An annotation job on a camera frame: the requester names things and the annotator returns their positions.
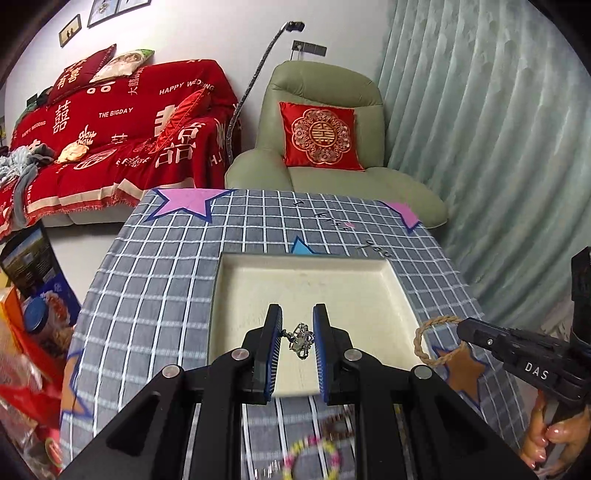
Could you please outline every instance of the wall socket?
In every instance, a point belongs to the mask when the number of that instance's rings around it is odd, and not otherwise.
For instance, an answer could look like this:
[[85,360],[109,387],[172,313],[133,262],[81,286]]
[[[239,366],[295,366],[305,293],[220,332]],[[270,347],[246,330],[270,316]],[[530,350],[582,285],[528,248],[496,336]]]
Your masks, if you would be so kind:
[[326,57],[326,47],[323,47],[322,45],[316,45],[314,43],[294,40],[294,44],[291,46],[291,49],[292,51],[302,51],[304,53],[311,53],[312,55]]

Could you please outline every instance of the jar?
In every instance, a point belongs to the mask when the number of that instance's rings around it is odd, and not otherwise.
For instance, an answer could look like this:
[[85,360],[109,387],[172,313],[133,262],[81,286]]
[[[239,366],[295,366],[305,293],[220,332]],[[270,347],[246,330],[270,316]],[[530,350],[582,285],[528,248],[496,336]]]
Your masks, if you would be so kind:
[[54,312],[42,298],[32,299],[24,314],[27,333],[43,350],[54,358],[62,357],[67,350],[56,343],[59,332],[56,331]]

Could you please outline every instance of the square tray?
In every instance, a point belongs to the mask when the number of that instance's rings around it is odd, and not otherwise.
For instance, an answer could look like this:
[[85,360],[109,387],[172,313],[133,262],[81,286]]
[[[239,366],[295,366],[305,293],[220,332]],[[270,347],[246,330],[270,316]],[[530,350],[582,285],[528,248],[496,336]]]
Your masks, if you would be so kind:
[[[388,260],[233,253],[223,253],[218,265],[209,363],[262,326],[271,303],[281,306],[289,332],[300,322],[312,330],[312,308],[325,303],[330,324],[347,330],[354,347],[392,367],[421,363],[413,349],[417,318]],[[282,340],[274,395],[319,393],[315,357],[312,348],[306,360],[298,359]]]

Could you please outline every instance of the metal screw head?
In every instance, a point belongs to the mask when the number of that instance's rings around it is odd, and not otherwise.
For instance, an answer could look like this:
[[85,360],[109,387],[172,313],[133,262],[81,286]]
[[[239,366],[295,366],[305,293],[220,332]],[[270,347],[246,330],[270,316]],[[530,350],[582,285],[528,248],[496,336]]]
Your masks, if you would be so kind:
[[249,355],[250,352],[245,348],[237,348],[232,352],[232,358],[234,360],[246,360]]
[[181,372],[178,365],[167,365],[162,369],[162,376],[165,378],[174,378]]
[[345,358],[349,362],[356,362],[357,360],[360,360],[362,356],[362,353],[356,348],[350,348],[345,352]]
[[419,365],[417,368],[414,369],[414,374],[417,378],[421,380],[426,380],[427,378],[431,378],[433,376],[433,370],[425,365]]

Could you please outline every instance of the red pillow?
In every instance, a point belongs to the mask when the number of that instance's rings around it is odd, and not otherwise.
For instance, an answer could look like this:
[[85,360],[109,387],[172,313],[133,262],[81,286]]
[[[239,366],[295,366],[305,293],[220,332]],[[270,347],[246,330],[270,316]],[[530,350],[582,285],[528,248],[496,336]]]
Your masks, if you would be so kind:
[[355,148],[355,110],[279,102],[287,167],[364,170]]
[[116,44],[111,45],[66,68],[51,89],[47,105],[53,105],[87,86],[98,71],[113,58],[116,48]]
[[189,119],[204,115],[211,104],[209,90],[202,88],[185,98],[168,119],[150,153],[168,147]]

